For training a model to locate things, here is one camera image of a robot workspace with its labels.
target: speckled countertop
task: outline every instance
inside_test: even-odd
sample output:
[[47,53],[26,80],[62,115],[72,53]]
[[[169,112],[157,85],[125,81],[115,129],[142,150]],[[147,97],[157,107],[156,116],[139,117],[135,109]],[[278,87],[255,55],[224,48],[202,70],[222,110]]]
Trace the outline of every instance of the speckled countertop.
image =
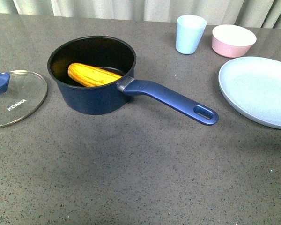
[[[0,128],[0,225],[281,225],[281,130],[224,99],[208,25],[193,55],[176,24],[0,14],[0,71],[41,74],[49,92],[26,119]],[[281,30],[250,29],[246,56],[281,61]],[[134,76],[218,112],[203,126],[146,96],[92,116],[70,109],[47,71],[63,43],[109,35],[136,51]]]

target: light blue plate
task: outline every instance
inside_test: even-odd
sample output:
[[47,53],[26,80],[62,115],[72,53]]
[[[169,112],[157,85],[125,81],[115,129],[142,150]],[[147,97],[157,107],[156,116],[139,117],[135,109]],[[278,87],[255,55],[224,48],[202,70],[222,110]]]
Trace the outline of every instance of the light blue plate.
[[261,57],[230,60],[220,69],[219,85],[242,115],[281,129],[281,62]]

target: curtain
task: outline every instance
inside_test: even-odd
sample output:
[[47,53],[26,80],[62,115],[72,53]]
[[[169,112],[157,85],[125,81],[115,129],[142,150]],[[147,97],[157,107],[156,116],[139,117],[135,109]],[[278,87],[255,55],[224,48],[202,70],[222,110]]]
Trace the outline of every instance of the curtain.
[[192,14],[211,25],[281,29],[281,0],[0,0],[0,13],[171,23]]

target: pink bowl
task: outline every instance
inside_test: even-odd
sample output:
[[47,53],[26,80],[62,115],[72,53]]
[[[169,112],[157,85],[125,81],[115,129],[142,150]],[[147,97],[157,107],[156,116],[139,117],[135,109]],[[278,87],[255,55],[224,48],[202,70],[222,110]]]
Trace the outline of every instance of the pink bowl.
[[212,30],[212,49],[228,58],[241,57],[256,42],[256,36],[250,30],[235,25],[220,25]]

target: handle hole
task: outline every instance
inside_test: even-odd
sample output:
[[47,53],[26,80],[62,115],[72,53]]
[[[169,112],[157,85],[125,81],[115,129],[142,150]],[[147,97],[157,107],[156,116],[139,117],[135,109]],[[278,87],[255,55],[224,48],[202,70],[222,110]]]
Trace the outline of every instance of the handle hole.
[[200,116],[202,116],[202,117],[204,117],[204,118],[206,118],[208,120],[210,120],[213,117],[213,114],[212,114],[211,111],[209,111],[208,109],[203,108],[200,105],[195,106],[193,111],[196,114],[198,114],[198,115],[200,115]]

